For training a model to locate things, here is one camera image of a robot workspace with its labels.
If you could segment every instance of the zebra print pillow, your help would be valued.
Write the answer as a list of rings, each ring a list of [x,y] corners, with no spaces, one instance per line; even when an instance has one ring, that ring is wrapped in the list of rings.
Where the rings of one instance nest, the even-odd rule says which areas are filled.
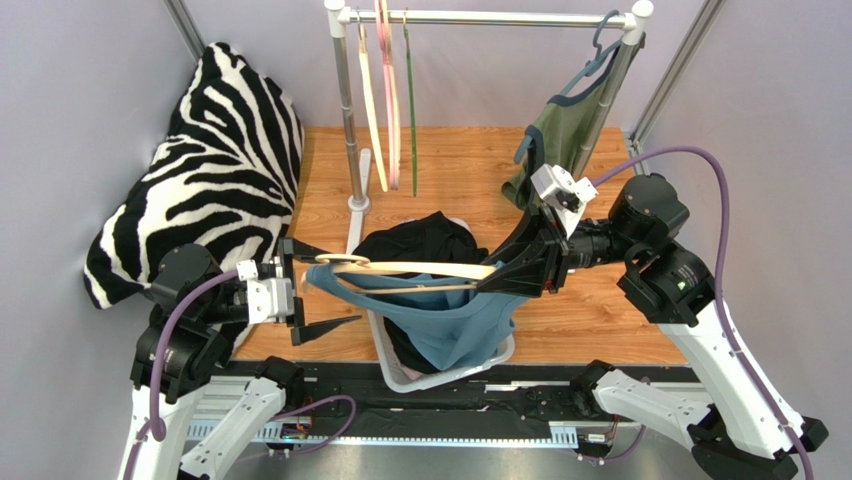
[[[208,46],[148,173],[92,242],[92,302],[108,308],[147,289],[160,259],[186,243],[224,271],[271,258],[292,219],[303,147],[281,88],[230,46]]]

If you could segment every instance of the clothes rack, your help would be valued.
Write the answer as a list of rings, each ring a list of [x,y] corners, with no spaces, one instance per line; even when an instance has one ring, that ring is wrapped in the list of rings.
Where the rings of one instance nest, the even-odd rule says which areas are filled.
[[[361,242],[364,232],[364,220],[370,211],[370,198],[367,195],[367,185],[370,177],[370,150],[365,148],[358,152],[358,138],[355,134],[355,116],[352,111],[352,88],[349,80],[349,59],[346,52],[346,26],[353,23],[374,23],[376,12],[367,10],[355,11],[346,5],[346,0],[325,0],[328,11],[328,24],[334,41],[334,58],[337,66],[337,80],[340,89],[340,103],[343,110],[343,130],[346,139],[346,157],[349,163],[349,175],[352,183],[352,196],[349,197],[351,218],[346,252],[351,253]],[[649,0],[639,0],[630,13],[613,16],[606,20],[604,28],[621,29],[622,48],[619,49],[613,64],[610,80],[601,94],[597,108],[591,120],[592,127],[581,145],[580,157],[577,161],[578,176],[586,168],[592,155],[598,136],[603,130],[604,122],[610,107],[618,94],[633,51],[639,48],[640,40],[645,33],[645,24],[654,12],[654,5]],[[498,25],[498,26],[528,26],[528,27],[568,27],[568,28],[597,28],[604,20],[604,15],[571,15],[549,13],[513,13],[513,12],[464,12],[441,10],[391,10],[388,12],[391,23],[402,23],[403,19],[409,24],[430,25]]]

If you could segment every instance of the laundry basket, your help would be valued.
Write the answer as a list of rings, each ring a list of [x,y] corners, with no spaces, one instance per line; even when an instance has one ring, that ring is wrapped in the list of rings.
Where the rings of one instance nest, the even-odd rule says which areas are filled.
[[[470,231],[470,226],[460,218],[451,218],[451,221],[461,225],[467,231]],[[494,356],[489,358],[485,363],[475,367],[461,367],[452,370],[446,370],[439,373],[423,374],[417,380],[412,380],[402,371],[402,364],[399,362],[399,357],[393,350],[387,330],[385,330],[384,318],[371,310],[367,311],[367,317],[370,319],[370,329],[373,331],[373,341],[376,343],[376,352],[379,354],[379,364],[382,366],[382,376],[385,377],[385,383],[388,384],[391,390],[399,393],[413,392],[415,390],[426,390],[438,385],[450,383],[459,378],[469,377],[474,373],[488,370],[494,365],[501,364],[508,360],[515,353],[515,339],[512,335],[506,337],[497,347]]]

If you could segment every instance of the green hanger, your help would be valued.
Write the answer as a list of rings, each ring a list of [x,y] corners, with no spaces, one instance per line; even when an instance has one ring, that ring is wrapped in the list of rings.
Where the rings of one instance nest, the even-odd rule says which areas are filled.
[[[402,33],[405,36],[405,64],[408,67],[408,104],[411,115],[411,188],[417,196],[417,125],[414,122],[414,76],[411,75],[411,49],[408,46],[408,9],[402,14]]]

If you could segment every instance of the wooden tabletop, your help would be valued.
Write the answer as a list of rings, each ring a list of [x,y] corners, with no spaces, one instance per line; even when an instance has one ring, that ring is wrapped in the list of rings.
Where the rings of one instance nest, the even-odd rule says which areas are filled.
[[[368,133],[359,130],[361,146]],[[383,193],[378,175],[370,184],[372,211],[366,233],[390,228],[404,220],[435,211],[467,222],[480,246],[493,250],[521,218],[500,193],[502,183],[518,171],[512,161],[523,136],[521,128],[420,128],[418,139],[418,194],[411,192],[408,132],[403,131],[400,190]],[[627,159],[618,129],[601,135],[586,170],[595,178]],[[588,206],[588,217],[605,218],[630,173],[601,186],[600,196]],[[311,128],[307,131],[298,209],[291,234],[330,252],[344,252],[349,228],[346,204],[351,195],[343,131]],[[297,265],[297,274],[305,270]],[[545,294],[522,305],[514,315],[515,363],[683,364],[680,352],[656,326],[624,299],[616,281],[622,265],[578,271],[568,277],[556,295]],[[347,315],[363,320],[299,347],[290,345],[285,325],[263,324],[249,336],[238,358],[261,359],[277,355],[289,360],[376,361],[377,355],[366,313],[325,292],[304,295],[307,323]]]

